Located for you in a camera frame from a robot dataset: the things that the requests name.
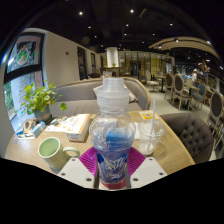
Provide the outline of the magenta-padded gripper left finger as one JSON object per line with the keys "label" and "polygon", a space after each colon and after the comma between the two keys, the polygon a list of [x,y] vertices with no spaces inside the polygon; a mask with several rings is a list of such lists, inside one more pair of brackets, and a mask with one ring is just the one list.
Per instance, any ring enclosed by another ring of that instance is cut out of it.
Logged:
{"label": "magenta-padded gripper left finger", "polygon": [[97,156],[94,148],[90,148],[79,158],[71,158],[58,176],[81,187],[94,189],[97,174]]}

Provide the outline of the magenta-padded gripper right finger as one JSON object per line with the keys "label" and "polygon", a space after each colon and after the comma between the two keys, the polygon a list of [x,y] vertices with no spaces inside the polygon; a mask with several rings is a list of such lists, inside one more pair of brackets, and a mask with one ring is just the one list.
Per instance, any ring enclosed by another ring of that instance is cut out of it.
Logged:
{"label": "magenta-padded gripper right finger", "polygon": [[166,172],[153,157],[145,157],[131,148],[127,159],[126,187],[140,188],[166,176]]}

